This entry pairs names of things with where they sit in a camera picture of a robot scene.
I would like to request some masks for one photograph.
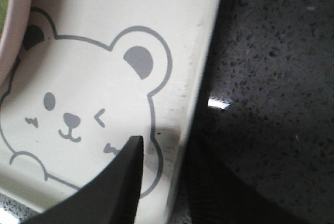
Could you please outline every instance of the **granite surface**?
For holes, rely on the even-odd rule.
[[[311,223],[334,223],[333,71],[334,0],[222,0],[193,134],[256,192]],[[190,223],[182,179],[170,224]]]

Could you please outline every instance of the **bear mouth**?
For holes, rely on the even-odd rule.
[[[59,133],[59,135],[61,136],[61,138],[63,138],[63,139],[69,139],[69,140],[71,140],[71,141],[73,141],[73,142],[80,142],[81,141],[81,137],[79,136],[79,137],[77,137],[77,138],[73,138],[72,137],[72,130],[73,130],[73,128],[68,128],[68,133],[65,135],[63,132],[62,132],[62,130],[58,130],[58,133]]]

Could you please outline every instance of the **white container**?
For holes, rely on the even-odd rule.
[[[0,40],[0,84],[17,57],[29,17],[31,0],[9,0]]]
[[[32,0],[2,87],[2,192],[44,211],[142,135],[136,223],[166,223],[218,3]]]

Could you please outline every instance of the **bear eye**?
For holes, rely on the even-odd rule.
[[[53,93],[47,92],[44,95],[43,103],[45,109],[47,109],[48,111],[52,111],[56,106],[56,98],[54,97]]]
[[[102,108],[96,115],[94,115],[94,119],[97,121],[97,123],[101,126],[101,127],[105,127],[105,124],[102,122],[102,120],[100,119],[100,116],[105,112],[105,109]]]

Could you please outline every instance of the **gray bear ear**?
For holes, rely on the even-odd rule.
[[[39,26],[36,25],[27,26],[26,33],[22,43],[26,51],[43,41],[44,41],[44,33]]]
[[[127,50],[124,60],[136,71],[140,79],[147,78],[153,70],[152,55],[143,46],[134,46]]]

